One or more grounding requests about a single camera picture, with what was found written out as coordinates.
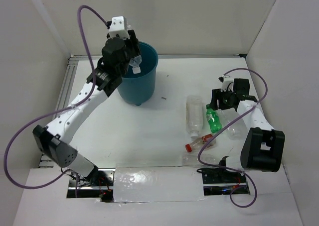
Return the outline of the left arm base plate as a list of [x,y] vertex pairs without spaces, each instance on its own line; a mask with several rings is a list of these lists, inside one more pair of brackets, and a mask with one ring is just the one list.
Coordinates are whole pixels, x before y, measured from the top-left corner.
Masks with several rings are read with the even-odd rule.
[[97,199],[100,202],[112,203],[114,201],[113,188],[115,168],[100,168],[97,178],[89,183],[76,173],[67,173],[69,183],[66,198],[68,199]]

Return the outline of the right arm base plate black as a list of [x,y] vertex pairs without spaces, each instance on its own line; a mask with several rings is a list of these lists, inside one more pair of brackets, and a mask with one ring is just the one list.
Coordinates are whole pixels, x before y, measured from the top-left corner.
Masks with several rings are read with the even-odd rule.
[[230,172],[220,168],[199,168],[196,170],[202,176],[205,196],[250,194],[246,177],[240,173]]

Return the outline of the green soda bottle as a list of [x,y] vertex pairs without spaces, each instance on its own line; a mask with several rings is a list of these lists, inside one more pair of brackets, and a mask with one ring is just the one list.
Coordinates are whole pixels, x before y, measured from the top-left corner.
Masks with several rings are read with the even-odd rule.
[[217,111],[213,110],[210,107],[209,104],[207,104],[205,107],[206,107],[205,116],[206,116],[207,122],[209,124],[209,128],[213,134],[217,133],[218,131],[220,131],[223,128],[223,126],[220,122],[220,119],[219,119],[219,115],[218,115]]

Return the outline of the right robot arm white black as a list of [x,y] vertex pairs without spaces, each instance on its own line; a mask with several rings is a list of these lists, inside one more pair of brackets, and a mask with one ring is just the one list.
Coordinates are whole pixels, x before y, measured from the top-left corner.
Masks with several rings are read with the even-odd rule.
[[280,169],[285,134],[274,129],[266,120],[257,104],[255,96],[249,94],[248,79],[219,77],[221,88],[212,90],[210,107],[213,110],[232,110],[238,118],[251,110],[243,118],[248,130],[241,153],[236,156],[224,156],[219,164],[217,176],[222,182],[229,182],[237,170],[259,170],[277,172]]

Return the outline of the clear bottle front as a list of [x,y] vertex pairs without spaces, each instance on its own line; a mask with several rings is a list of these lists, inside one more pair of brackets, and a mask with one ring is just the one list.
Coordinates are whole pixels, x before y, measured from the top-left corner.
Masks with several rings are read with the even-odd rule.
[[[209,154],[201,154],[200,157],[201,161],[208,163],[208,164],[214,164],[214,165],[218,165],[219,164],[219,159],[209,155]],[[198,154],[190,154],[190,153],[185,153],[182,157],[181,157],[181,165],[182,166],[189,166],[189,167],[206,167],[206,165],[200,163],[198,161]]]

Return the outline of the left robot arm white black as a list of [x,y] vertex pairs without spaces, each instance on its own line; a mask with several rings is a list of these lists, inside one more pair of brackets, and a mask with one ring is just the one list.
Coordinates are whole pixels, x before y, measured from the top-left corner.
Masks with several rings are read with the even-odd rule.
[[39,149],[61,168],[77,173],[88,186],[95,185],[102,176],[98,167],[82,156],[70,145],[73,136],[88,116],[103,103],[122,83],[129,63],[141,54],[139,40],[133,30],[128,38],[108,36],[102,48],[102,57],[95,71],[69,104],[69,110],[62,112],[45,127],[37,125],[33,135]]

